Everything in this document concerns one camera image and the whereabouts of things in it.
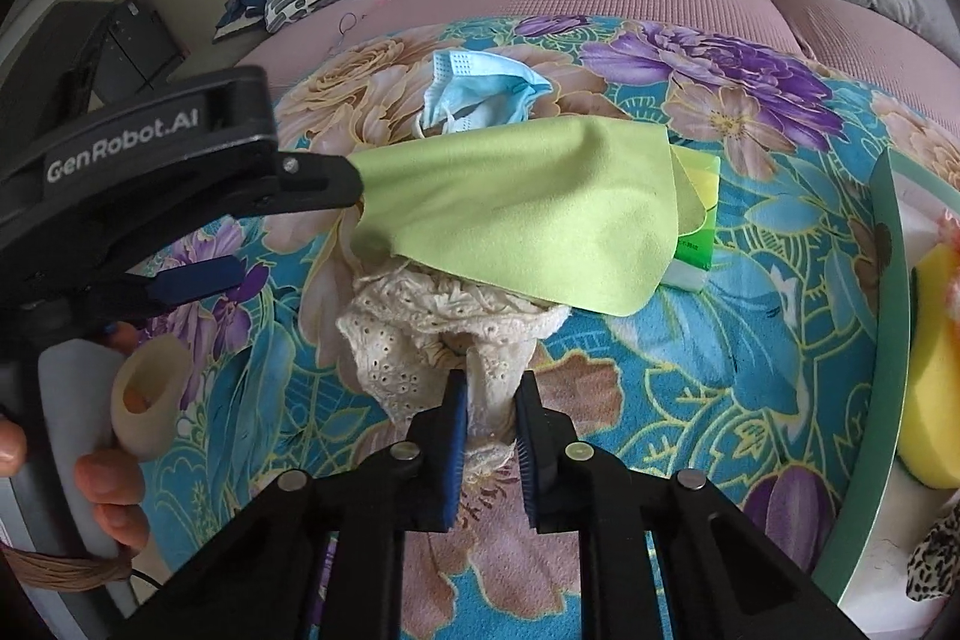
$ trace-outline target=brown cord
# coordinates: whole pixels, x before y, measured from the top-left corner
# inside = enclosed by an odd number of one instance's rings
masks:
[[[0,542],[0,552],[21,584],[67,594],[126,581],[133,569],[126,548],[117,558],[66,558],[18,551]]]

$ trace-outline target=blue floral fabric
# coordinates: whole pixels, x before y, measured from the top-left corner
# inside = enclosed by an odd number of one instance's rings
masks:
[[[574,311],[533,363],[544,403],[584,437],[645,472],[706,471],[811,569],[870,401],[878,273],[866,184],[893,124],[925,121],[871,86],[733,37],[488,18],[336,55],[275,107],[281,144],[349,154],[408,138],[443,47],[491,49],[548,78],[535,118],[665,124],[672,143],[721,156],[704,291],[660,287],[622,319]],[[349,251],[358,214],[223,218],[151,261],[234,253],[248,268],[240,289],[149,329],[179,335],[195,360],[176,442],[145,468],[172,567],[283,470],[328,475],[397,437],[333,325],[361,271]],[[579,637],[576,541],[526,528],[515,464],[464,487],[453,533],[409,537],[407,636]]]

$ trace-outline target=light green microfiber cloth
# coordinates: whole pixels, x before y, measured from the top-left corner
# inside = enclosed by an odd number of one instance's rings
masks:
[[[662,125],[560,116],[354,153],[352,249],[628,316],[706,215],[671,149]]]

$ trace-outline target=finger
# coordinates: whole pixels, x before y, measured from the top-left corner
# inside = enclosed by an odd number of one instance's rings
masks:
[[[136,350],[137,343],[140,341],[138,331],[128,323],[117,323],[113,329],[101,340],[108,348],[112,348],[125,356],[129,356]]]
[[[27,437],[16,423],[0,416],[0,477],[11,477],[27,458]]]
[[[93,517],[102,530],[135,554],[147,547],[150,522],[143,509],[135,504],[98,504],[93,509]]]
[[[73,479],[80,493],[95,504],[137,504],[146,490],[136,459],[118,450],[81,456]]]

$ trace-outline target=metal pivot bolt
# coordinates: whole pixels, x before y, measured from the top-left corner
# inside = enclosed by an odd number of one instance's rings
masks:
[[[414,461],[414,459],[419,456],[419,445],[416,444],[416,442],[405,439],[391,446],[390,455],[397,461]]]
[[[571,442],[563,449],[570,461],[590,461],[593,458],[593,446],[589,442]]]
[[[301,469],[289,469],[277,478],[281,491],[299,491],[306,486],[309,475]]]
[[[699,491],[707,485],[707,475],[699,469],[682,469],[677,473],[677,482],[690,491]]]

